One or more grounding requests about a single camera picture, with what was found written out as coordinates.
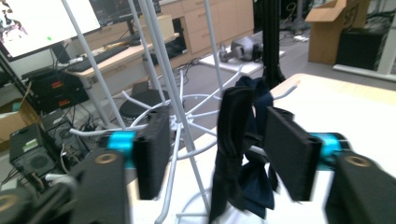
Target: black cloth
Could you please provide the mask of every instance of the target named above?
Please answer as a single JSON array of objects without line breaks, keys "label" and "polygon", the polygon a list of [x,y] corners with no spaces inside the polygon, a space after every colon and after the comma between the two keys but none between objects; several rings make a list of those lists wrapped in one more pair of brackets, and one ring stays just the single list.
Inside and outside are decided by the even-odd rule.
[{"label": "black cloth", "polygon": [[[235,86],[248,86],[254,88],[255,95],[253,105],[255,113],[250,110],[247,132],[255,133],[263,139],[266,127],[267,106],[272,106],[274,104],[274,98],[269,88],[262,78],[252,79],[246,76],[242,76],[236,82]],[[259,144],[252,145],[263,148],[262,140]],[[261,218],[265,218],[265,209],[274,209],[275,207],[273,189],[276,189],[277,179],[275,175],[272,176],[270,183],[270,179],[264,167],[265,163],[268,162],[266,157],[249,150],[246,151],[245,156],[249,162],[241,169],[239,184],[245,194],[247,210]],[[270,175],[272,174],[273,169],[270,167]]]},{"label": "black cloth", "polygon": [[244,135],[253,94],[250,87],[231,87],[223,93],[218,117],[218,153],[212,179],[209,223],[221,216],[227,202],[239,210],[246,208],[238,174],[245,153]]}]

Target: cardboard box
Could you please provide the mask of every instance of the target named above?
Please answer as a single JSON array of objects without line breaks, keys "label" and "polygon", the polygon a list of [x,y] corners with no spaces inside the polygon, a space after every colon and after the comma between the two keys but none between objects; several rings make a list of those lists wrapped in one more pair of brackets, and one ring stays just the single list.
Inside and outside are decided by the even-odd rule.
[{"label": "cardboard box", "polygon": [[[163,39],[171,39],[175,35],[175,28],[172,23],[172,16],[170,15],[161,15],[157,17],[158,24],[160,26],[160,31],[163,35]],[[149,35],[149,28],[146,25],[146,21],[141,18],[140,24],[142,25],[143,35],[146,38],[146,42],[151,44],[151,36]]]},{"label": "cardboard box", "polygon": [[343,30],[363,28],[370,0],[334,0],[312,8],[305,18],[311,23],[308,61],[335,64]]},{"label": "cardboard box", "polygon": [[[21,103],[20,108],[18,112],[11,113],[15,103]],[[5,113],[10,114],[0,119],[0,151],[9,149],[8,140],[12,133],[33,123],[41,124],[40,117],[25,98],[0,106],[0,114]]]}]

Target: white wire rack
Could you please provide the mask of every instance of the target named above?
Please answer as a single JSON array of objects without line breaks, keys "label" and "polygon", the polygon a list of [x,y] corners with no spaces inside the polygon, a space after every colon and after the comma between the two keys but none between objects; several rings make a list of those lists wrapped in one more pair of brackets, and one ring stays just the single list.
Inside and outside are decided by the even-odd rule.
[{"label": "white wire rack", "polygon": [[[171,64],[169,62],[169,58],[167,56],[165,44],[163,42],[163,35],[160,31],[159,24],[158,24],[158,21],[156,18],[154,6],[152,5],[151,0],[139,0],[139,5],[140,5],[140,8],[144,15],[144,19],[146,21],[146,25],[148,27],[149,34],[151,36],[152,44],[153,44],[153,47],[154,47],[154,50],[155,50],[155,53],[156,53],[156,56],[158,59],[158,63],[159,63],[159,66],[161,67],[161,70],[163,72],[163,80],[165,82],[166,88],[168,89],[169,100],[165,100],[162,87],[159,83],[157,74],[155,72],[153,62],[151,60],[151,57],[149,56],[148,44],[144,37],[144,33],[142,31],[142,27],[139,22],[139,19],[136,16],[137,13],[136,13],[136,10],[134,7],[134,3],[132,0],[128,0],[131,10],[134,15],[135,25],[138,29],[140,36],[141,36],[141,41],[142,41],[143,47],[145,49],[146,58],[148,59],[148,69],[149,69],[148,71],[149,71],[149,75],[151,77],[151,81],[153,81],[153,84],[155,85],[156,89],[159,91],[162,101],[155,106],[150,106],[150,105],[146,105],[142,102],[139,102],[136,99],[131,98],[126,92],[123,92],[122,94],[125,96],[126,100],[128,100],[134,104],[140,105],[146,109],[146,111],[143,112],[139,117],[137,117],[135,119],[135,121],[129,127],[126,127],[122,118],[121,118],[120,112],[117,109],[116,104],[114,103],[114,100],[112,99],[112,97],[110,95],[110,92],[108,90],[108,87],[106,86],[106,83],[102,77],[102,74],[101,74],[101,72],[100,72],[100,70],[92,56],[92,53],[91,53],[91,50],[87,44],[87,41],[85,40],[84,36],[82,35],[81,31],[78,28],[78,24],[77,24],[76,20],[74,19],[73,12],[70,10],[69,6],[67,5],[66,0],[62,0],[62,1],[64,3],[64,7],[66,8],[66,11],[70,17],[70,20],[73,22],[73,25],[76,28],[76,31],[78,33],[78,40],[80,41],[84,51],[87,53],[88,59],[90,60],[90,62],[92,64],[92,68],[94,69],[94,72],[98,78],[98,81],[100,82],[103,89],[105,90],[107,100],[109,101],[109,104],[110,104],[114,114],[116,115],[116,119],[117,119],[118,123],[120,124],[120,127],[115,128],[115,129],[107,129],[107,130],[88,132],[88,133],[72,129],[72,130],[70,130],[70,132],[73,134],[80,135],[80,136],[93,136],[93,135],[101,135],[104,133],[115,132],[115,131],[120,131],[120,130],[135,130],[135,131],[141,130],[141,129],[145,128],[145,125],[138,125],[138,122],[142,118],[144,118],[151,109],[161,106],[161,105],[172,106],[175,115],[171,116],[171,120],[172,120],[171,126],[176,131],[176,140],[175,140],[175,144],[174,144],[173,155],[170,158],[170,170],[169,170],[169,177],[168,177],[166,192],[165,192],[164,201],[163,201],[163,210],[157,217],[155,223],[163,223],[163,221],[168,216],[170,202],[171,202],[171,198],[172,198],[172,189],[173,189],[173,184],[174,184],[177,161],[185,160],[185,159],[190,160],[191,167],[194,172],[194,177],[196,179],[196,182],[197,182],[197,185],[199,188],[199,192],[197,193],[197,195],[201,196],[204,201],[206,214],[184,214],[183,215],[184,211],[182,211],[182,214],[177,215],[177,221],[178,221],[179,217],[183,217],[183,216],[184,217],[185,216],[191,216],[191,217],[207,216],[207,214],[209,213],[209,210],[210,210],[209,201],[206,198],[207,189],[204,188],[203,181],[201,179],[201,176],[200,176],[197,164],[195,162],[194,156],[199,155],[200,153],[203,153],[203,152],[207,151],[208,149],[212,148],[217,143],[217,140],[213,140],[213,141],[207,143],[206,146],[203,146],[201,148],[196,148],[194,141],[192,139],[192,136],[191,136],[191,128],[196,128],[196,129],[202,130],[206,133],[209,133],[213,136],[216,136],[217,134],[214,133],[213,131],[208,130],[206,127],[198,125],[198,124],[194,123],[193,121],[196,118],[217,115],[219,111],[215,110],[215,111],[211,111],[211,112],[207,112],[207,113],[203,113],[203,114],[194,114],[194,112],[196,112],[198,108],[203,106],[209,100],[218,100],[218,101],[221,100],[217,96],[217,94],[219,92],[222,92],[226,85],[228,85],[230,82],[236,80],[238,77],[241,76],[240,70],[242,68],[242,65],[239,67],[239,70],[236,72],[236,74],[234,74],[233,77],[231,77],[229,80],[227,80],[225,83],[223,83],[221,80],[221,76],[220,76],[219,58],[214,57],[215,69],[216,69],[216,73],[217,73],[219,88],[216,91],[214,91],[212,94],[183,95],[183,80],[181,80],[182,84],[180,86],[180,90],[178,90],[176,81],[173,76],[173,70],[172,70]],[[208,28],[209,28],[212,53],[213,53],[213,55],[217,55],[218,51],[217,51],[217,47],[216,47],[216,39],[215,39],[214,30],[213,30],[213,26],[212,26],[210,7],[209,7],[209,3],[207,0],[205,0],[204,2],[205,2],[206,19],[207,19],[207,24],[208,24]],[[295,86],[292,87],[289,91],[285,92],[285,94],[283,94],[280,97],[286,96],[292,90],[294,90],[294,88],[295,88]],[[199,103],[197,106],[195,106],[193,109],[186,112],[182,106],[182,101],[189,97],[197,97],[197,98],[199,97],[199,98],[204,98],[204,100],[201,103]],[[179,144],[181,141],[181,136],[183,136],[183,141],[184,141],[185,147],[187,149],[187,153],[179,155],[178,148],[179,148]],[[252,150],[263,153],[262,149],[260,149],[260,148],[253,148]]]}]

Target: black box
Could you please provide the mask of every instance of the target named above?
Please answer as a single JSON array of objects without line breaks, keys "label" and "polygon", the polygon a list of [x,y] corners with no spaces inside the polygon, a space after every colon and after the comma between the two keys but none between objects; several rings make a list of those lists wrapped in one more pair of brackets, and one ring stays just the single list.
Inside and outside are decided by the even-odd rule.
[{"label": "black box", "polygon": [[57,148],[64,150],[64,161],[68,168],[82,161],[90,152],[82,139],[70,133],[72,123],[62,109],[57,109],[41,118],[44,131],[53,139]]},{"label": "black box", "polygon": [[387,36],[387,30],[345,30],[340,36],[335,63],[376,71]]},{"label": "black box", "polygon": [[294,201],[310,201],[322,141],[292,120],[289,111],[267,106],[264,148]]},{"label": "black box", "polygon": [[169,107],[163,105],[148,112],[148,126],[134,137],[132,160],[141,200],[158,197],[170,151]]},{"label": "black box", "polygon": [[57,167],[60,149],[38,123],[11,134],[9,162],[24,176],[41,178]]},{"label": "black box", "polygon": [[337,163],[325,204],[330,224],[391,224],[396,221],[396,179],[374,161],[347,152]]},{"label": "black box", "polygon": [[22,75],[32,83],[31,91],[39,109],[49,113],[87,101],[88,95],[78,77],[44,67]]}]

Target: white metal rod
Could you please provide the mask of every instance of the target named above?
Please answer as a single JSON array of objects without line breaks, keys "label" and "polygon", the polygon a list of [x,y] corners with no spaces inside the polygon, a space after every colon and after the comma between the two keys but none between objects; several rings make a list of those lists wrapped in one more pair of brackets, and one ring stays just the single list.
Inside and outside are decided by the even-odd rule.
[{"label": "white metal rod", "polygon": [[107,87],[107,84],[105,80],[103,79],[102,73],[98,68],[98,65],[93,58],[93,55],[91,53],[90,47],[88,46],[87,40],[85,39],[84,35],[82,34],[81,30],[78,27],[78,23],[76,21],[76,18],[73,15],[72,10],[70,9],[70,6],[68,5],[66,0],[62,0],[62,3],[64,4],[64,8],[66,9],[66,12],[70,18],[70,21],[73,23],[73,26],[76,29],[77,35],[78,35],[78,40],[81,43],[81,46],[83,47],[85,53],[87,54],[88,60],[90,60],[91,66],[93,68],[93,71],[96,74],[96,77],[98,78],[98,81],[102,85],[102,88],[106,94],[107,100],[110,103],[111,109],[114,111],[114,114],[116,115],[117,121],[119,122],[121,128],[125,130],[126,126],[125,123],[122,120],[122,117],[120,115],[120,111],[117,109],[116,103],[114,102],[110,90]]},{"label": "white metal rod", "polygon": [[[144,128],[146,128],[146,124],[144,125],[138,125],[138,126],[134,126],[134,127],[127,127],[125,130],[126,131],[138,131],[138,130],[143,130]],[[122,131],[122,128],[118,128],[118,129],[105,129],[105,130],[100,130],[100,131],[93,131],[93,132],[82,132],[80,130],[77,129],[70,129],[70,133],[81,136],[81,137],[90,137],[90,136],[97,136],[97,135],[102,135],[104,133],[110,133],[110,132],[118,132],[118,131]]]},{"label": "white metal rod", "polygon": [[205,213],[180,213],[176,214],[177,217],[207,217]]},{"label": "white metal rod", "polygon": [[183,69],[180,69],[180,91],[179,91],[179,97],[180,97],[180,101],[183,101],[183,91],[184,91],[184,72]]},{"label": "white metal rod", "polygon": [[122,95],[123,95],[128,101],[130,101],[130,102],[132,102],[132,103],[134,103],[134,104],[136,104],[136,105],[142,106],[142,107],[145,108],[145,109],[151,109],[151,108],[152,108],[151,105],[146,105],[145,103],[142,103],[142,102],[140,102],[140,101],[138,101],[138,100],[136,100],[136,99],[130,97],[129,94],[126,93],[126,91],[123,91],[123,92],[122,92]]},{"label": "white metal rod", "polygon": [[[169,89],[169,97],[171,98],[172,107],[175,109],[177,120],[183,123],[186,148],[188,151],[194,151],[195,145],[191,137],[189,123],[184,114],[184,109],[182,107],[180,99],[176,98],[177,86],[176,86],[175,78],[173,76],[170,76],[171,74],[173,74],[172,67],[170,65],[169,58],[167,57],[166,48],[163,43],[163,35],[159,29],[158,21],[156,20],[155,17],[154,6],[152,5],[151,1],[147,1],[145,4],[143,0],[139,0],[139,4],[142,9],[143,15],[145,16],[146,24],[148,26],[148,30],[152,38],[152,43],[154,45],[157,58],[160,57],[158,59],[160,66],[163,68],[164,80]],[[198,184],[198,188],[200,189],[200,192],[203,194],[205,189],[202,183],[202,179],[199,175],[197,164],[194,158],[190,158],[190,161],[191,161],[192,170],[194,171],[195,179]],[[204,205],[206,211],[209,211],[209,202],[207,201],[207,198],[204,196],[205,195],[203,194]]]},{"label": "white metal rod", "polygon": [[[243,65],[239,65],[238,71],[236,72],[235,75],[233,75],[233,77],[231,77],[226,83],[224,83],[224,86],[228,85],[230,82],[232,82],[236,77],[239,77],[241,70],[242,70]],[[192,114],[195,110],[197,110],[201,105],[203,105],[204,103],[206,103],[210,98],[212,98],[212,96],[214,96],[215,94],[217,94],[219,91],[221,91],[221,88],[218,88],[216,91],[214,91],[212,94],[210,94],[206,99],[204,99],[200,104],[196,105],[193,109],[191,109],[189,112],[187,112],[187,115]]]},{"label": "white metal rod", "polygon": [[218,135],[216,132],[213,132],[212,130],[207,129],[206,127],[203,127],[203,126],[198,125],[198,124],[196,124],[196,123],[192,123],[192,122],[191,122],[191,123],[190,123],[190,126],[193,127],[193,128],[199,129],[199,130],[201,130],[201,131],[204,131],[204,132],[206,132],[206,133],[209,133],[210,135],[213,135],[213,136],[217,136],[217,135]]},{"label": "white metal rod", "polygon": [[179,148],[179,143],[180,143],[180,135],[181,135],[181,124],[179,123],[177,125],[176,141],[175,141],[174,150],[173,150],[173,157],[171,160],[171,168],[169,171],[165,199],[163,201],[163,210],[162,210],[161,214],[155,220],[155,223],[163,223],[163,221],[166,219],[166,216],[169,212],[173,184],[174,184],[174,180],[175,180],[175,172],[176,172],[176,165],[177,165],[177,153],[178,153],[178,148]]},{"label": "white metal rod", "polygon": [[384,51],[379,61],[378,73],[390,74],[396,59],[396,16],[393,17],[393,23],[390,26],[387,40],[385,42]]},{"label": "white metal rod", "polygon": [[143,48],[145,50],[146,60],[148,60],[148,70],[149,70],[148,73],[150,75],[150,79],[154,83],[155,88],[158,90],[158,93],[160,94],[161,100],[162,100],[163,105],[164,105],[166,99],[165,99],[165,96],[163,95],[163,88],[161,87],[160,81],[158,80],[158,75],[157,75],[157,72],[155,71],[154,63],[153,63],[153,61],[152,61],[152,59],[150,57],[148,43],[146,41],[143,29],[142,29],[142,25],[140,24],[140,20],[137,17],[137,12],[136,12],[136,8],[134,6],[134,2],[132,0],[128,0],[128,3],[129,3],[129,6],[130,6],[130,8],[132,10],[132,14],[133,14],[133,17],[134,17],[134,23],[136,24],[137,31],[140,34],[140,39],[141,39]]},{"label": "white metal rod", "polygon": [[201,117],[206,117],[206,116],[210,116],[210,115],[216,115],[218,113],[219,113],[218,110],[214,110],[214,111],[207,112],[207,113],[191,115],[191,116],[189,116],[189,119],[198,119],[198,118],[201,118]]},{"label": "white metal rod", "polygon": [[183,99],[185,98],[189,98],[189,97],[209,97],[209,98],[213,98],[215,100],[221,101],[221,97],[218,97],[216,95],[212,94],[190,94],[190,95],[183,95]]},{"label": "white metal rod", "polygon": [[223,91],[223,82],[221,80],[221,72],[220,72],[220,67],[219,67],[219,55],[218,55],[218,50],[216,47],[215,31],[213,30],[213,25],[212,25],[213,22],[212,22],[212,15],[210,13],[210,5],[209,5],[208,0],[205,0],[204,3],[205,3],[207,28],[209,29],[209,36],[210,36],[210,43],[211,43],[211,47],[212,47],[213,60],[215,62],[216,75],[218,78],[219,88],[221,91]]},{"label": "white metal rod", "polygon": [[292,91],[294,91],[298,87],[298,84],[300,84],[300,81],[297,81],[296,83],[294,83],[294,85],[292,85],[290,88],[288,88],[282,94],[280,94],[278,96],[273,96],[274,100],[279,100],[279,99],[282,99],[282,98],[288,96],[289,94],[291,94]]}]

